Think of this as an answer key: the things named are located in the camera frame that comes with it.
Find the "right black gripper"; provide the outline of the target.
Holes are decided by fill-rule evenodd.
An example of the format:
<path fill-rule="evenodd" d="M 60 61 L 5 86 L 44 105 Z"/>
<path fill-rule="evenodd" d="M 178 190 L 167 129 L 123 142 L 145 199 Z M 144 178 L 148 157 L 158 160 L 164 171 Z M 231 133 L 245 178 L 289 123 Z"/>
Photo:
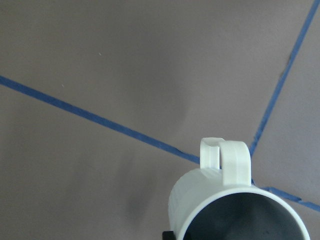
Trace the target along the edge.
<path fill-rule="evenodd" d="M 162 240 L 175 240 L 175 234 L 173 231 L 163 231 Z"/>

